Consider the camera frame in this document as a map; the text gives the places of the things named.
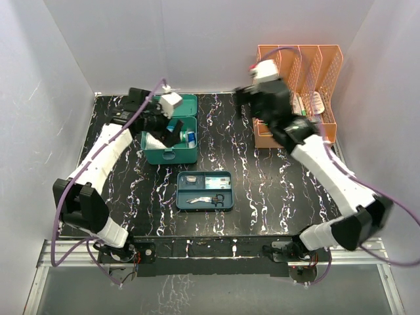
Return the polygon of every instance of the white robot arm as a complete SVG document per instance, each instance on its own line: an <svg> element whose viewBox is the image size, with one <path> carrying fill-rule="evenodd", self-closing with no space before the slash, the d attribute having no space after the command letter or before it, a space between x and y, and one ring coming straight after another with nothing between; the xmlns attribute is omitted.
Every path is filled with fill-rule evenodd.
<svg viewBox="0 0 420 315"><path fill-rule="evenodd" d="M54 198L58 204L70 180L90 163L66 196L60 220L100 239L114 257L116 255L120 258L130 257L131 250L128 231L112 220L108 207L101 197L112 167L136 135L142 131L148 131L164 147L171 147L180 140L182 122L177 121L172 132L167 126L175 108L182 103L182 98L177 93L168 91L160 96L159 101L151 101L128 129L122 131L114 141L108 142L132 118L149 93L131 88L128 101L112 110L108 122L103 126L91 151L79 167L67 179L57 179L53 186ZM103 150L97 154L98 149L104 145Z"/></svg>
<svg viewBox="0 0 420 315"><path fill-rule="evenodd" d="M250 104L251 115L263 120L274 140L314 174L341 213L336 219L306 227L284 251L294 257L304 257L321 247L341 245L355 250L384 227L392 202L360 186L336 168L326 152L318 127L305 116L293 114L291 93L277 73L272 60L251 68L254 84L235 91L237 112L242 112L242 105ZM338 158L335 162L348 170Z"/></svg>

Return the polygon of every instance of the teal tray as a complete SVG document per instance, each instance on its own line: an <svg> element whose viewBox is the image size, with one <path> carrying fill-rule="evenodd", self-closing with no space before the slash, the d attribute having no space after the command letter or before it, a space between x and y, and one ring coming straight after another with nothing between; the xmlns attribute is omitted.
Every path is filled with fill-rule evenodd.
<svg viewBox="0 0 420 315"><path fill-rule="evenodd" d="M189 148L187 143L182 142L167 149L147 149L146 148L146 134L142 132L142 140L140 147L143 149L144 156L149 164L190 164L197 162L198 147L197 147L197 96L185 94L181 95L182 104L175 110L173 119L169 125L174 126L177 120L181 120L184 125L182 131L193 130L196 133L196 145Z"/></svg>
<svg viewBox="0 0 420 315"><path fill-rule="evenodd" d="M184 179L185 176L194 175L197 178L195 183L187 183ZM230 188L227 189L205 189L205 177L229 177ZM195 203L186 202L189 199L198 197L215 197L216 194L224 196L223 206L214 205L212 203L198 201ZM234 206L234 191L232 174L228 171L185 171L178 174L177 180L177 207L180 210L188 212L196 211L227 211Z"/></svg>

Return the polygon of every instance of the blue label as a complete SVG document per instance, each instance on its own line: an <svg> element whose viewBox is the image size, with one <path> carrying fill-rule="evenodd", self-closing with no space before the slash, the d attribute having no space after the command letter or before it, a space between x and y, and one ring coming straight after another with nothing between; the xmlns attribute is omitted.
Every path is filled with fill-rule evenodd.
<svg viewBox="0 0 420 315"><path fill-rule="evenodd" d="M188 133L188 142L195 142L196 141L196 134L195 133Z"/></svg>

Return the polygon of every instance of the white wall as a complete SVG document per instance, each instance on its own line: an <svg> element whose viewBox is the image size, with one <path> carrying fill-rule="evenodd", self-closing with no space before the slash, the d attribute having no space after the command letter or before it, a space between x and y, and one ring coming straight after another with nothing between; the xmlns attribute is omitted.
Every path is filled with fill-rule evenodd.
<svg viewBox="0 0 420 315"><path fill-rule="evenodd" d="M248 84L258 44L340 44L373 0L44 0L95 92L161 77L183 91Z"/></svg>
<svg viewBox="0 0 420 315"><path fill-rule="evenodd" d="M334 112L356 174L420 215L420 3L376 0L350 46ZM390 258L420 257L420 230L395 207L382 233ZM420 268L392 268L407 314L418 314Z"/></svg>
<svg viewBox="0 0 420 315"><path fill-rule="evenodd" d="M0 1L0 313L21 314L93 92L42 0Z"/></svg>

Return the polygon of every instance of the scissors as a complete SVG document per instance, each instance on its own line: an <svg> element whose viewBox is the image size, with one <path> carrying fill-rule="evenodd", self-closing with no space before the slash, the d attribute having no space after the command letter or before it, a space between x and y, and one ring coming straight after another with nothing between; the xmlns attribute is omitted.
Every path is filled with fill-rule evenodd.
<svg viewBox="0 0 420 315"><path fill-rule="evenodd" d="M224 195L222 194L216 194L216 197L198 197L194 199L189 199L186 202L195 203L199 201L212 203L213 205L215 205L215 207L217 207L218 204L221 204L221 207L224 207Z"/></svg>

